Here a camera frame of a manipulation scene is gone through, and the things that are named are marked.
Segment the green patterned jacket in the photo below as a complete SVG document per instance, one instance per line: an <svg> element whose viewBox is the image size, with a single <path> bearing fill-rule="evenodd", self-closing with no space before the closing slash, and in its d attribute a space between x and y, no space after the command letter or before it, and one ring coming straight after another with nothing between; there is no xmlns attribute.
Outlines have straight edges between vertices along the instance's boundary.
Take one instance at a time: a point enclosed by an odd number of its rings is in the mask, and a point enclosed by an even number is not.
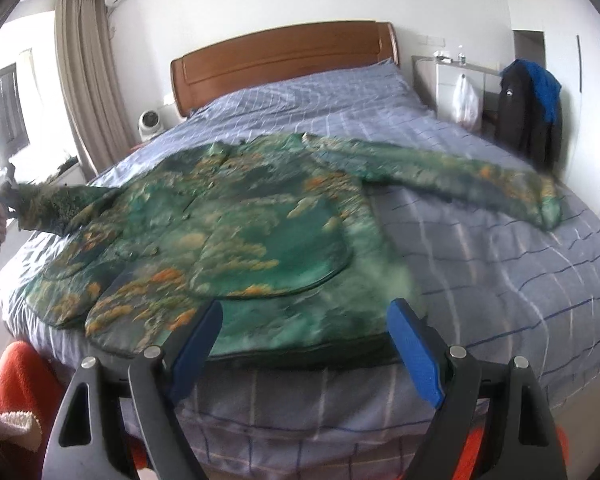
<svg viewBox="0 0 600 480"><path fill-rule="evenodd" d="M308 366L381 352L386 311L427 313L364 188L400 184L541 230L562 218L554 183L462 156L309 133L212 143L118 186L22 184L9 205L64 249L23 287L55 328L132 356L163 344L209 302L215 359Z"/></svg>

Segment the black and blue hanging clothes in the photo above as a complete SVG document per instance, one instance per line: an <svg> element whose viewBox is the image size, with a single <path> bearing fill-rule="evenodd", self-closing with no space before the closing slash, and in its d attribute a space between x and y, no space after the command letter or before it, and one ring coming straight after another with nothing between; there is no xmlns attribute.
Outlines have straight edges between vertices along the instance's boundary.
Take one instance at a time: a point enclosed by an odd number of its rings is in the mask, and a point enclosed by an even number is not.
<svg viewBox="0 0 600 480"><path fill-rule="evenodd" d="M494 141L536 170L552 172L562 150L562 85L540 64L517 58L501 72Z"/></svg>

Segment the blue checked bed cover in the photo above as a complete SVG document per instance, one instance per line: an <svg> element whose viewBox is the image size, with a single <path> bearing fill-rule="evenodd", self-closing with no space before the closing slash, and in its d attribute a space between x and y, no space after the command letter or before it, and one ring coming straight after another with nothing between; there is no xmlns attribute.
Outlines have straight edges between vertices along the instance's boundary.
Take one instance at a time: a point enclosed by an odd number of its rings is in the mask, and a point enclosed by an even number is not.
<svg viewBox="0 0 600 480"><path fill-rule="evenodd" d="M533 171L497 145L437 120L400 70L383 62L220 96L91 186L125 184L197 146L276 133L391 144ZM600 374L600 219L552 182L562 218L546 231L400 184L369 183L364 191L426 304L422 318L448 344L479 359L524 356L545 400L557 406ZM43 356L76 367L100 349L81 325L45 324L22 293L66 242L30 232L0 274L4 321ZM389 334L384 351L308 366L218 360L211 351L176 414L201 463L244 479L392 479L413 458L432 417Z"/></svg>

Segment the beige curtain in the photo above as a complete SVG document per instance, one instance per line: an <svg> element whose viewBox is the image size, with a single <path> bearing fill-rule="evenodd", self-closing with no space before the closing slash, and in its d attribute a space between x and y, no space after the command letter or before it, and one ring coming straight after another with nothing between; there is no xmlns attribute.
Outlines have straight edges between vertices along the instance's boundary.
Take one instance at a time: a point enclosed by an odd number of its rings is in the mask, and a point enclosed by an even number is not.
<svg viewBox="0 0 600 480"><path fill-rule="evenodd" d="M104 0L57 0L55 46L78 159L92 180L135 144L114 70Z"/></svg>

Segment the orange red trousers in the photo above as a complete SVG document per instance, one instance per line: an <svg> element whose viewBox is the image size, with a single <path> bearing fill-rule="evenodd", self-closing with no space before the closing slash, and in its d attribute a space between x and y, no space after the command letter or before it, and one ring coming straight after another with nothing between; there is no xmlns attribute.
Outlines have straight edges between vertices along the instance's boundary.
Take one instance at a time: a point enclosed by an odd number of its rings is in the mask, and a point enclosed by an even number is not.
<svg viewBox="0 0 600 480"><path fill-rule="evenodd" d="M19 479L42 477L50 432L65 387L50 363L24 341L0 359L0 450Z"/></svg>

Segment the small white fan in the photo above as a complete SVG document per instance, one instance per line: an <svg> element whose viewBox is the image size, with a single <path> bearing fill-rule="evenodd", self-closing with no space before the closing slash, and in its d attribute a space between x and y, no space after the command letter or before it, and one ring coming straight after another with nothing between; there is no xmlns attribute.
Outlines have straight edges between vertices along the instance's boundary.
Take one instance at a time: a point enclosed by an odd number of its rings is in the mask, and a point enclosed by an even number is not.
<svg viewBox="0 0 600 480"><path fill-rule="evenodd" d="M145 110L137 122L138 135L143 142L153 139L166 131L158 110Z"/></svg>

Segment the brown wooden headboard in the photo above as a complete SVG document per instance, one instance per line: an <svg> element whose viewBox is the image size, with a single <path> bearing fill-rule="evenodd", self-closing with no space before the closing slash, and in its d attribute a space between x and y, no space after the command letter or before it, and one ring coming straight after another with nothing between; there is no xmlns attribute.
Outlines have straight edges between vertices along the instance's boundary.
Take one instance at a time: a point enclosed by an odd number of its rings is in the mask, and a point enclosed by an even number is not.
<svg viewBox="0 0 600 480"><path fill-rule="evenodd" d="M170 74L178 114L187 117L238 90L385 60L400 63L391 23L334 21L224 40L176 58Z"/></svg>

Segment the white plastic bag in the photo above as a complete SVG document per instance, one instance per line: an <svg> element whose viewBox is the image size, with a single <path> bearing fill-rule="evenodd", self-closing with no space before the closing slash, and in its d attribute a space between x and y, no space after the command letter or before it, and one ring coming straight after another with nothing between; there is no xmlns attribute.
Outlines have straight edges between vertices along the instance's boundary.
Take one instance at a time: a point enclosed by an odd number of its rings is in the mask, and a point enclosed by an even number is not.
<svg viewBox="0 0 600 480"><path fill-rule="evenodd" d="M452 96L453 122L469 132L477 132L480 129L481 114L478 92L468 77L461 74L457 78Z"/></svg>

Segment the white bedside desk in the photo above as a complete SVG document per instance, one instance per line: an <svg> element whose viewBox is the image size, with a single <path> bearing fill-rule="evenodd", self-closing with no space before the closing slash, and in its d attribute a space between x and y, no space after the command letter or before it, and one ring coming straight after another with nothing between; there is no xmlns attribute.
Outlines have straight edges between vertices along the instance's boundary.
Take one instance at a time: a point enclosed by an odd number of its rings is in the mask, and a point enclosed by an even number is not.
<svg viewBox="0 0 600 480"><path fill-rule="evenodd" d="M414 88L422 102L442 122L453 122L452 96L457 78L465 74L480 98L481 120L477 132L483 134L495 124L501 76L497 70L450 58L413 55Z"/></svg>

